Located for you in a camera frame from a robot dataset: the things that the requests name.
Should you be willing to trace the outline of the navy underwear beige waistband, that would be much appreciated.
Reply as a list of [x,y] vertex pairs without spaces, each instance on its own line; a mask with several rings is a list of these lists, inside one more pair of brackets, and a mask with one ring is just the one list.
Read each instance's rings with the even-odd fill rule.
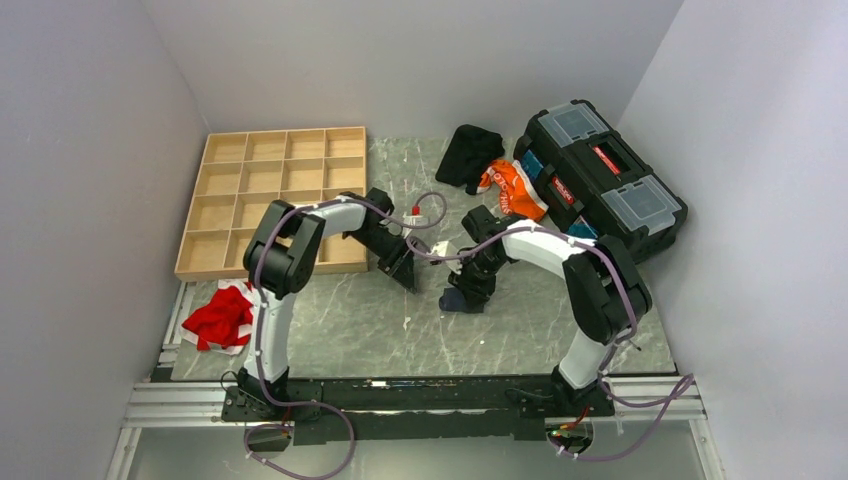
[[483,304],[469,303],[462,292],[449,287],[443,290],[438,300],[438,306],[443,312],[478,314],[484,312]]

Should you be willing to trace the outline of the wooden compartment tray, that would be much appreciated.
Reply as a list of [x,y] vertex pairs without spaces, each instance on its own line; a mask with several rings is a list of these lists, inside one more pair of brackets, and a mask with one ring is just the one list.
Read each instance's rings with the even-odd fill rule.
[[174,273],[184,282],[243,278],[242,258],[269,204],[365,195],[363,126],[212,133]]

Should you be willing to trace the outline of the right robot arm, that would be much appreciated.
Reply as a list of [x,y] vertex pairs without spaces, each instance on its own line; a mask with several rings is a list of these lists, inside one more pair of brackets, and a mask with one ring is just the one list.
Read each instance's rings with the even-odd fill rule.
[[460,250],[459,268],[439,299],[446,312],[480,313],[496,288],[499,270],[523,261],[561,278],[578,331],[551,374],[550,400],[574,415],[602,400],[598,375],[615,345],[632,333],[652,307],[649,290],[623,242],[596,241],[551,231],[517,214],[496,217],[484,207],[469,211],[462,225],[475,246]]

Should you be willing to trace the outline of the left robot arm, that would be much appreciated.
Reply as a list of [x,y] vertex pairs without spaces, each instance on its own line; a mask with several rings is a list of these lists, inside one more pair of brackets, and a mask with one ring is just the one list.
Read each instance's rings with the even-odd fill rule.
[[307,285],[322,242],[336,235],[354,239],[378,259],[378,269],[415,293],[414,256],[405,237],[384,219],[394,211],[389,194],[372,188],[364,196],[344,192],[308,209],[272,201],[245,249],[243,266],[259,294],[249,354],[237,373],[248,407],[264,420],[287,406],[288,336],[296,295]]

